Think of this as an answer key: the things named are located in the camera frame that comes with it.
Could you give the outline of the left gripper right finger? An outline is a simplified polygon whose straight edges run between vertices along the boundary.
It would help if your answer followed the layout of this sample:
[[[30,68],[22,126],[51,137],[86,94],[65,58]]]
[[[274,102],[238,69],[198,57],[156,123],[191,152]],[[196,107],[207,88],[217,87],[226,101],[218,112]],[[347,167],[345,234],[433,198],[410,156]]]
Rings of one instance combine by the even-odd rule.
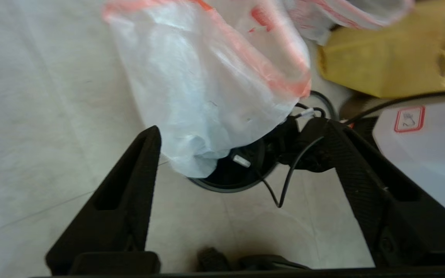
[[[353,129],[315,120],[377,266],[444,266],[445,208]]]

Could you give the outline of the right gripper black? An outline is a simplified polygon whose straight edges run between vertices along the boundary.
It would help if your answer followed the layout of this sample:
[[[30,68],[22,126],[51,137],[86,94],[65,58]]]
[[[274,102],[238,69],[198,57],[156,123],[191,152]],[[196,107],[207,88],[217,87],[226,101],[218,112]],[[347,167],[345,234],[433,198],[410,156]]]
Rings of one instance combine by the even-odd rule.
[[[292,166],[304,150],[304,154],[298,159],[296,170],[325,172],[332,169],[332,158],[325,142],[329,122],[328,118],[314,117],[300,129],[297,117],[288,116],[270,132],[270,153],[280,164]]]

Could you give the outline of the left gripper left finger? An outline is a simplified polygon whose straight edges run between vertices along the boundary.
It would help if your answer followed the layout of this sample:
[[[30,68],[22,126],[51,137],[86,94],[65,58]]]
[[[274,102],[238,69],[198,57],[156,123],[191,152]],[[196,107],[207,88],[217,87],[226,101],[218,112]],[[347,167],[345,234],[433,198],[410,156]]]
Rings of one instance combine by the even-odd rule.
[[[46,255],[53,276],[142,276],[160,272],[146,251],[161,149],[154,125],[141,132]]]

